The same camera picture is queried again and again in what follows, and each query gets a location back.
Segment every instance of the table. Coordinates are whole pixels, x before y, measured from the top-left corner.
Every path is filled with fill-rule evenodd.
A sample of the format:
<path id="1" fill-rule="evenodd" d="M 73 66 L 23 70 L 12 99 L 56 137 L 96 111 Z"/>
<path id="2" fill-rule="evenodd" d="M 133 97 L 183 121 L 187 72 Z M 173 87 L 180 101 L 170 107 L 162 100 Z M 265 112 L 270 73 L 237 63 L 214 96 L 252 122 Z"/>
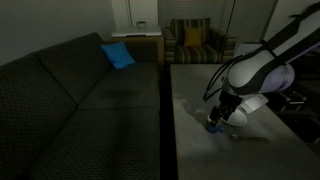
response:
<path id="1" fill-rule="evenodd" d="M 147 27 L 146 29 L 137 29 L 135 27 L 125 27 L 115 30 L 112 34 L 112 41 L 153 41 L 158 45 L 158 67 L 160 77 L 163 74 L 164 66 L 164 37 L 160 27 Z"/>
<path id="2" fill-rule="evenodd" d="M 320 158 L 266 105 L 247 114 L 245 126 L 223 124 L 225 132 L 205 129 L 218 95 L 202 100 L 220 65 L 171 65 L 178 177 L 181 180 L 320 179 Z M 217 81 L 213 87 L 221 87 Z M 233 141 L 229 134 L 267 137 L 270 142 Z"/>

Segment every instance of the couch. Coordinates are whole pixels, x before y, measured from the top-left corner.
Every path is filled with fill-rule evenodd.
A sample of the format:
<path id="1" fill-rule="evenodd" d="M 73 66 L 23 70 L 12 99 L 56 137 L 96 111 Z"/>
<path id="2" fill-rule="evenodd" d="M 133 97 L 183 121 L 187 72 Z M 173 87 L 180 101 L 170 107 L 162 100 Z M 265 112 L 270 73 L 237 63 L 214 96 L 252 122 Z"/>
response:
<path id="1" fill-rule="evenodd" d="M 187 27 L 201 28 L 199 38 L 201 45 L 192 45 L 194 37 L 199 33 L 194 30 L 186 31 Z M 236 37 L 211 28 L 210 18 L 172 19 L 170 27 L 163 28 L 163 34 L 166 66 L 170 64 L 220 64 L 233 57 Z M 186 45 L 187 37 L 191 37 L 191 44 Z"/>
<path id="2" fill-rule="evenodd" d="M 156 44 L 115 69 L 97 33 L 0 67 L 0 179 L 159 179 Z"/>

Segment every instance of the dark gray couch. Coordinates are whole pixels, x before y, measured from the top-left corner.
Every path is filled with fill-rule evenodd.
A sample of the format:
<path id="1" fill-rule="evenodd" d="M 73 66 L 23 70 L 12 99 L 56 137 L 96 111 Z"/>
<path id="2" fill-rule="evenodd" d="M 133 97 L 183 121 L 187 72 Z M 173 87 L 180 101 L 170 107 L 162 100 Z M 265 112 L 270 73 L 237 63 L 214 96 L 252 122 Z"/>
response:
<path id="1" fill-rule="evenodd" d="M 97 33 L 0 67 L 0 179 L 159 179 L 156 44 L 115 70 Z"/>

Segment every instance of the yellow pillow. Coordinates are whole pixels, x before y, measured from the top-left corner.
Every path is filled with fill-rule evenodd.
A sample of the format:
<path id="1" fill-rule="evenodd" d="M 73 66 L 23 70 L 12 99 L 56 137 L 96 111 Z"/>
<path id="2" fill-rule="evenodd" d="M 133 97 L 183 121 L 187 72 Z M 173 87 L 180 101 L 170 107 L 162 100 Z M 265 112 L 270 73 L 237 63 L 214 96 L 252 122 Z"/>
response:
<path id="1" fill-rule="evenodd" d="M 184 46 L 201 46 L 202 28 L 184 27 Z"/>

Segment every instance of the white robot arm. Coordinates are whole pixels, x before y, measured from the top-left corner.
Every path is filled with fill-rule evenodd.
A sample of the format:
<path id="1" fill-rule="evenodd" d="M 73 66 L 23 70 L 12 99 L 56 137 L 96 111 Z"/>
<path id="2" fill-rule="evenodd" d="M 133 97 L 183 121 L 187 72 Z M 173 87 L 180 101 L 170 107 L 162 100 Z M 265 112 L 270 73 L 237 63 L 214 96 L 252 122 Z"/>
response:
<path id="1" fill-rule="evenodd" d="M 319 19 L 320 2 L 308 7 L 270 40 L 263 41 L 256 50 L 224 64 L 225 69 L 230 68 L 219 97 L 221 104 L 214 107 L 209 116 L 211 125 L 214 127 L 221 118 L 227 121 L 241 103 L 241 95 L 288 88 L 294 80 L 294 70 L 289 63 L 320 46 Z M 204 100 L 211 96 L 206 91 Z"/>

